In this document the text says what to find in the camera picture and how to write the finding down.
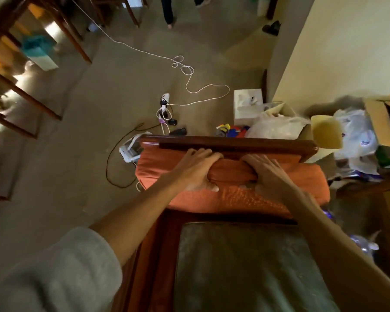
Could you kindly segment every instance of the white device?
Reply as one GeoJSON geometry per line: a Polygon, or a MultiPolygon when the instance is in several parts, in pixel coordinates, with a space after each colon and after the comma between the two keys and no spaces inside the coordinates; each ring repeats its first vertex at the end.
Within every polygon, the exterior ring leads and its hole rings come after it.
{"type": "Polygon", "coordinates": [[[119,152],[126,163],[136,162],[140,158],[140,154],[143,149],[140,147],[139,142],[137,141],[142,135],[151,135],[149,131],[138,133],[137,135],[131,137],[125,142],[120,148],[119,152]]]}

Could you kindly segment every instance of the orange fabric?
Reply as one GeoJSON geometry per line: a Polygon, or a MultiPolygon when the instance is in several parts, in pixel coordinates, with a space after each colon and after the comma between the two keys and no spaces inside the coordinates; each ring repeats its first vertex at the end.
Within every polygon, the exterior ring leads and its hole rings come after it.
{"type": "MultiPolygon", "coordinates": [[[[144,188],[153,185],[164,173],[171,171],[185,152],[159,148],[145,149],[138,161],[136,176],[144,188]]],[[[276,158],[293,182],[312,194],[320,205],[330,199],[325,175],[318,165],[297,163],[298,155],[269,154],[276,158]]],[[[208,179],[219,186],[219,192],[185,191],[178,194],[168,208],[193,213],[263,213],[291,218],[281,203],[265,200],[253,190],[239,185],[257,181],[257,174],[243,161],[221,159],[211,167],[208,179]]]]}

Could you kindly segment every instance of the chair backrest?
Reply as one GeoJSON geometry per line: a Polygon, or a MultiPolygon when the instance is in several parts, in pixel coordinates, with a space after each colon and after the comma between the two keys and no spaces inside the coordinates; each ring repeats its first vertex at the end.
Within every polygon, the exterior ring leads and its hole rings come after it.
{"type": "Polygon", "coordinates": [[[300,155],[299,162],[305,162],[312,157],[318,147],[315,142],[309,140],[281,140],[258,138],[224,138],[201,136],[155,136],[145,135],[140,138],[143,148],[158,147],[187,151],[190,148],[209,148],[221,152],[225,158],[239,160],[247,153],[263,154],[296,154],[300,155]]]}

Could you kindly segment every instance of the beige carpet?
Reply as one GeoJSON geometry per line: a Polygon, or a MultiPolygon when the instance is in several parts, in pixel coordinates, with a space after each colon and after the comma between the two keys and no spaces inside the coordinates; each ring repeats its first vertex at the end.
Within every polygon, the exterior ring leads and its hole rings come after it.
{"type": "MultiPolygon", "coordinates": [[[[166,28],[160,0],[148,1],[149,9],[136,11],[140,29],[127,11],[117,10],[107,32],[142,50],[171,58],[184,55],[185,63],[195,68],[190,90],[209,83],[230,86],[231,92],[218,101],[173,108],[178,127],[186,126],[191,135],[213,135],[217,125],[232,121],[233,90],[260,87],[276,38],[261,32],[265,21],[256,17],[249,0],[213,0],[200,10],[193,0],[173,0],[177,22],[172,31],[166,28]]],[[[80,13],[78,21],[83,22],[80,13]]],[[[10,202],[0,202],[0,277],[69,229],[88,225],[138,193],[134,185],[118,189],[106,181],[106,160],[136,124],[156,124],[162,94],[170,93],[171,103],[184,104],[225,92],[210,87],[189,94],[187,77],[170,62],[115,44],[100,32],[87,33],[85,24],[78,26],[93,64],[87,65],[63,40],[60,68],[33,72],[24,83],[63,115],[62,122],[17,99],[9,120],[38,129],[38,140],[7,130],[0,134],[0,194],[11,194],[10,202]]],[[[116,149],[109,164],[112,180],[126,184],[133,173],[116,149]]]]}

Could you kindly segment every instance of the plastic bag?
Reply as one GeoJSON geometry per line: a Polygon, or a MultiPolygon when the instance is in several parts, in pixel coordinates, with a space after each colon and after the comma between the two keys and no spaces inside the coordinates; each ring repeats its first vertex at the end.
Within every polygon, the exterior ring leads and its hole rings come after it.
{"type": "Polygon", "coordinates": [[[274,117],[260,114],[258,121],[246,132],[246,138],[297,139],[310,121],[302,117],[274,117]]]}
{"type": "Polygon", "coordinates": [[[334,153],[335,159],[358,158],[377,150],[379,144],[365,110],[341,109],[333,116],[341,123],[343,132],[343,148],[334,153]]]}

